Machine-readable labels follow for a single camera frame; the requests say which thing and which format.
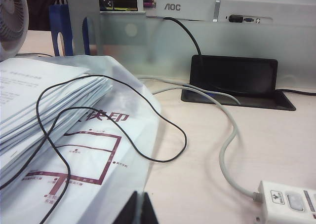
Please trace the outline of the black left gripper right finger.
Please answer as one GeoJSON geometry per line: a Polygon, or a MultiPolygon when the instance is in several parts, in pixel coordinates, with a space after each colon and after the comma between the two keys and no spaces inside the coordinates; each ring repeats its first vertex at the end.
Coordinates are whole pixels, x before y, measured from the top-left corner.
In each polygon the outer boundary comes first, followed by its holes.
{"type": "Polygon", "coordinates": [[[158,224],[158,219],[147,192],[143,194],[142,224],[158,224]]]}

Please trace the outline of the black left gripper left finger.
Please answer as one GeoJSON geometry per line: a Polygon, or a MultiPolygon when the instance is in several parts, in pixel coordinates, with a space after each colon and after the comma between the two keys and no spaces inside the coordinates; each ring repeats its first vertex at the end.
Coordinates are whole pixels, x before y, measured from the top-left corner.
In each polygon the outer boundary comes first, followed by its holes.
{"type": "Polygon", "coordinates": [[[132,224],[136,215],[138,192],[134,191],[119,214],[120,224],[132,224]]]}

